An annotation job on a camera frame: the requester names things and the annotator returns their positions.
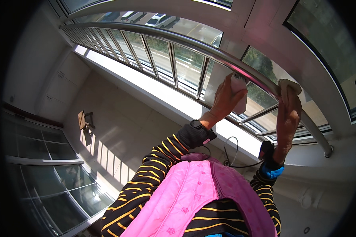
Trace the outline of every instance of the cable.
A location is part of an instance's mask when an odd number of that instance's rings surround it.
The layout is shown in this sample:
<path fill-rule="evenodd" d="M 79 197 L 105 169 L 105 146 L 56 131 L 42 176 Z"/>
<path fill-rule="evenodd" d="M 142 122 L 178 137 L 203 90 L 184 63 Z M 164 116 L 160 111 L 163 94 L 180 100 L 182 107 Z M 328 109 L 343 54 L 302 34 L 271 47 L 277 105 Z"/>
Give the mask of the cable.
<path fill-rule="evenodd" d="M 230 163 L 230 162 L 229 162 L 227 149 L 225 148 L 225 145 L 227 144 L 228 140 L 230 140 L 231 138 L 234 138 L 234 139 L 236 139 L 236 141 L 237 141 L 236 154 L 235 154 L 235 157 L 234 157 L 234 159 L 233 159 L 232 163 Z M 236 156 L 237 156 L 237 152 L 238 152 L 238 150 L 239 150 L 239 141 L 237 140 L 237 138 L 236 138 L 236 137 L 234 137 L 234 136 L 230 136 L 230 137 L 229 137 L 229 138 L 225 141 L 225 143 L 224 143 L 224 151 L 225 151 L 225 156 L 226 156 L 226 158 L 227 158 L 227 160 L 224 162 L 224 165 L 229 166 L 229 167 L 232 167 L 232 168 L 248 168 L 248 167 L 252 167 L 252 166 L 258 165 L 258 164 L 260 164 L 261 162 L 263 162 L 263 160 L 262 160 L 262 161 L 260 161 L 260 162 L 258 162 L 258 163 L 256 163 L 256 164 L 253 164 L 253 165 L 246 165 L 246 166 L 232 166 L 232 165 L 233 165 L 233 163 L 234 163 L 234 162 L 235 162 L 235 160 L 236 160 Z"/>
<path fill-rule="evenodd" d="M 234 138 L 234 139 L 236 139 L 236 141 L 237 141 L 236 154 L 235 154 L 235 157 L 234 157 L 232 163 L 229 162 L 229 158 L 228 158 L 228 154 L 227 154 L 227 149 L 225 148 L 225 145 L 227 144 L 227 142 L 228 142 L 231 138 Z M 225 141 L 225 143 L 224 143 L 224 151 L 225 151 L 225 155 L 226 155 L 227 160 L 228 160 L 228 166 L 233 165 L 233 163 L 234 163 L 235 160 L 236 160 L 237 152 L 239 151 L 239 140 L 237 140 L 237 138 L 236 138 L 235 136 L 230 136 L 230 137 Z"/>
<path fill-rule="evenodd" d="M 208 152 L 209 152 L 209 156 L 211 156 L 211 150 L 210 150 L 208 147 L 206 147 L 205 145 L 202 145 L 202 146 L 204 146 L 205 148 L 207 148 L 207 150 L 208 150 Z"/>

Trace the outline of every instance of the white car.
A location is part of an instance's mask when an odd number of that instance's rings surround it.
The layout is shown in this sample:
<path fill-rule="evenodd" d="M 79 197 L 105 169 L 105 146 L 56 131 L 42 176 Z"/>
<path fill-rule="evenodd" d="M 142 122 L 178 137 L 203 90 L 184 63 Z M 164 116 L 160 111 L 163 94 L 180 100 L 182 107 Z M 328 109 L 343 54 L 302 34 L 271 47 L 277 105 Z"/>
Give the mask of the white car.
<path fill-rule="evenodd" d="M 173 21 L 179 21 L 179 19 L 179 17 L 168 16 L 166 14 L 155 14 L 147 23 L 145 23 L 145 25 L 165 28 L 168 24 Z"/>
<path fill-rule="evenodd" d="M 121 22 L 135 23 L 144 17 L 147 13 L 142 11 L 128 11 L 121 17 Z"/>

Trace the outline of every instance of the black wire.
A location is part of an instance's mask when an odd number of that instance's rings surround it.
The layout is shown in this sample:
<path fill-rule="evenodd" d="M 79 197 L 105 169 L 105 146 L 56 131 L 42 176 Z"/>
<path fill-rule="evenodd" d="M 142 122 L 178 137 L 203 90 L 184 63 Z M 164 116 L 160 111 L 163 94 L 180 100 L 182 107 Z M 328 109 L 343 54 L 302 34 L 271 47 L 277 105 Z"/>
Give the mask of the black wire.
<path fill-rule="evenodd" d="M 229 167 L 232 167 L 232 168 L 247 168 L 247 167 L 252 167 L 252 166 L 258 165 L 258 164 L 260 164 L 261 162 L 263 162 L 263 160 L 260 161 L 260 162 L 258 162 L 258 163 L 256 163 L 256 164 L 253 164 L 253 165 L 246 165 L 246 166 L 229 166 Z"/>
<path fill-rule="evenodd" d="M 202 146 L 204 146 L 205 148 L 207 148 L 207 150 L 208 150 L 208 152 L 209 152 L 209 156 L 211 156 L 211 150 L 210 150 L 208 147 L 206 147 L 205 145 L 202 145 Z"/>
<path fill-rule="evenodd" d="M 238 147 L 239 147 L 239 146 L 238 146 L 238 145 L 239 145 L 239 141 L 237 140 L 236 137 L 234 137 L 234 136 L 231 136 L 231 137 L 235 138 L 236 141 L 237 141 L 237 149 L 236 149 L 236 155 L 237 155 L 237 151 L 238 151 Z M 225 151 L 225 156 L 226 156 L 227 161 L 228 161 L 228 165 L 227 165 L 228 167 L 232 167 L 232 168 L 248 168 L 248 167 L 252 167 L 252 166 L 258 165 L 258 164 L 260 164 L 261 162 L 263 162 L 263 160 L 262 160 L 262 161 L 260 161 L 260 162 L 258 162 L 258 163 L 256 163 L 256 164 L 253 164 L 253 165 L 246 165 L 246 166 L 232 166 L 232 165 L 229 165 L 230 162 L 229 162 L 228 153 L 227 153 L 227 149 L 225 148 L 225 145 L 227 144 L 228 140 L 229 140 L 231 137 L 229 137 L 229 138 L 227 139 L 227 141 L 224 143 L 224 151 Z"/>

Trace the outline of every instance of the pink quilted vest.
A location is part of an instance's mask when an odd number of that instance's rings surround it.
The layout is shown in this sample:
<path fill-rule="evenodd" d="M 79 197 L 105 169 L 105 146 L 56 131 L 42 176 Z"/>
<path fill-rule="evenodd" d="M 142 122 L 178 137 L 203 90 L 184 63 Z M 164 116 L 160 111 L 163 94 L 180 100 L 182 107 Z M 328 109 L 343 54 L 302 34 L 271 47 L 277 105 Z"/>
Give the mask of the pink quilted vest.
<path fill-rule="evenodd" d="M 195 213 L 223 198 L 238 206 L 249 236 L 276 237 L 269 213 L 251 185 L 233 168 L 202 153 L 182 156 L 121 237 L 181 237 Z"/>

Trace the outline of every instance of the black and yellow striped sweater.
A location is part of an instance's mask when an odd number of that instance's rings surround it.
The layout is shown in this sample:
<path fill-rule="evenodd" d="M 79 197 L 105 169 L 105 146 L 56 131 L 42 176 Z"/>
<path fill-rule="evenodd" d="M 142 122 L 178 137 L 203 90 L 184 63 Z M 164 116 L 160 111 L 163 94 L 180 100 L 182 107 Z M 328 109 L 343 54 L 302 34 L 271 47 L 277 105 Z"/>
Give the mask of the black and yellow striped sweater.
<path fill-rule="evenodd" d="M 171 166 L 179 162 L 180 157 L 187 154 L 189 149 L 199 146 L 205 139 L 204 132 L 186 124 L 176 134 L 153 147 L 152 152 L 143 158 L 135 176 L 123 187 L 118 199 L 105 212 L 101 221 L 102 236 L 120 236 L 140 213 Z M 269 212 L 279 235 L 280 217 L 273 203 L 275 181 L 264 177 L 260 168 L 254 175 L 251 186 Z M 195 214 L 183 236 L 207 236 L 223 232 L 248 236 L 243 217 L 230 199 L 215 200 L 205 205 Z"/>

